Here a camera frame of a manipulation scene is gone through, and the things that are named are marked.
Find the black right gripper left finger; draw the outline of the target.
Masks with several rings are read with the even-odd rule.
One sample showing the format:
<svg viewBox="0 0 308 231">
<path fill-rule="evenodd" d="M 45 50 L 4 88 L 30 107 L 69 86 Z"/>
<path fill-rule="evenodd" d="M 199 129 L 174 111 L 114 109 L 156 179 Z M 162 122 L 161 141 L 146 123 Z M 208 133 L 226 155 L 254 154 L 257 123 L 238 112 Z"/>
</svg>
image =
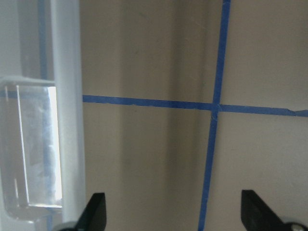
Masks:
<svg viewBox="0 0 308 231">
<path fill-rule="evenodd" d="M 105 193 L 92 195 L 82 215 L 74 226 L 74 231 L 104 231 L 107 224 Z"/>
</svg>

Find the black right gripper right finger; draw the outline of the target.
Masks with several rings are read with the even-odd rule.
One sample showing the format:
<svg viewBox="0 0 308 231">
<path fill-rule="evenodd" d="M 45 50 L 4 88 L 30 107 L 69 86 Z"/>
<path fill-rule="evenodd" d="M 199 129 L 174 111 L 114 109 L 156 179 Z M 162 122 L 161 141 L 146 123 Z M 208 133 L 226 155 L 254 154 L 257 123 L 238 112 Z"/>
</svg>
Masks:
<svg viewBox="0 0 308 231">
<path fill-rule="evenodd" d="M 242 190 L 241 221 L 247 231 L 291 231 L 253 190 Z"/>
</svg>

